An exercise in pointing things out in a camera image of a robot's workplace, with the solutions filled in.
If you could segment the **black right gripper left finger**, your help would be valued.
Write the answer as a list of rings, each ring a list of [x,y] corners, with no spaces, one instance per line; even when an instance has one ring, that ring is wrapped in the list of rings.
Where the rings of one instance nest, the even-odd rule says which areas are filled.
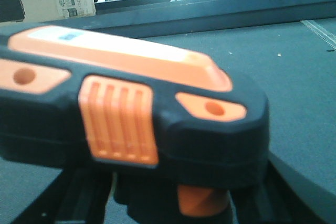
[[[64,169],[15,222],[104,223],[111,183],[111,173]]]

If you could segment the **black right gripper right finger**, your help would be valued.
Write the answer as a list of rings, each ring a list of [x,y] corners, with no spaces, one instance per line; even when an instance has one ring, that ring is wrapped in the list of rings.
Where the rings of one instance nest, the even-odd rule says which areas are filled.
[[[273,153],[262,182],[231,197],[237,223],[335,223],[335,194]]]

